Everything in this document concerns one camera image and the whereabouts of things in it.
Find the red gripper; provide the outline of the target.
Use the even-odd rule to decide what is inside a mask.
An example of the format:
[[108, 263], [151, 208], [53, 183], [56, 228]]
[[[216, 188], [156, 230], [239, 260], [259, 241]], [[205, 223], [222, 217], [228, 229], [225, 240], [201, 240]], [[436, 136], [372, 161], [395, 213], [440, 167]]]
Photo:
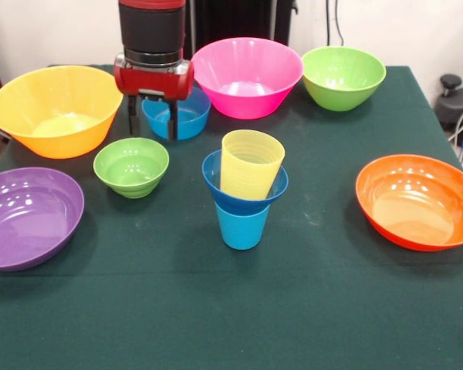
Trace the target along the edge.
[[130, 63], [123, 53], [117, 54], [113, 74], [117, 88], [127, 95], [129, 132], [140, 135], [140, 120], [137, 96], [156, 96], [167, 100], [169, 119], [167, 139], [177, 140], [178, 108], [177, 100], [185, 100], [191, 93], [194, 81], [194, 65], [182, 60], [175, 66], [149, 68]]

